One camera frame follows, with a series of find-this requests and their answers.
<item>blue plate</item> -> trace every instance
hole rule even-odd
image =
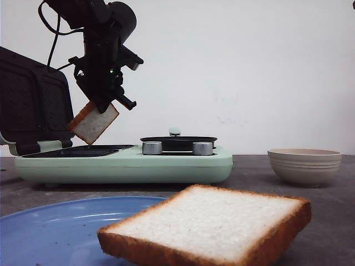
[[[102,252],[96,232],[163,198],[105,197],[47,205],[0,218],[0,265],[131,266]]]

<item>white backdrop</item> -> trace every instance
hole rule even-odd
[[[145,60],[123,71],[126,95],[138,105],[127,111],[115,102],[120,115],[96,144],[135,144],[178,126],[183,135],[216,136],[234,154],[273,147],[355,154],[352,1],[125,3],[138,20],[125,45]],[[39,4],[1,1],[1,45],[45,63],[54,35],[37,15]],[[44,14],[54,26],[55,13],[44,6]],[[83,55],[82,35],[59,37],[52,65],[75,55]],[[87,99],[73,67],[64,73],[76,115]]]

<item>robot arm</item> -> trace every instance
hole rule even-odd
[[[43,2],[64,18],[71,29],[83,28],[85,54],[82,58],[70,58],[69,62],[75,65],[78,86],[95,102],[100,113],[115,99],[129,110],[135,107],[136,102],[129,100],[121,87],[121,68],[126,65],[136,70],[143,64],[141,58],[123,46],[136,26],[132,9],[122,2],[106,5],[103,0]]]

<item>black cooking plate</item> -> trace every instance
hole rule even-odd
[[[163,151],[192,151],[194,142],[212,142],[215,147],[216,137],[142,137],[141,141],[161,141]]]

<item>sandwich maker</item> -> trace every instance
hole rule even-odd
[[[58,183],[215,183],[228,178],[232,154],[215,137],[145,137],[140,144],[72,147],[65,75],[0,47],[0,142],[16,155],[21,178]]]

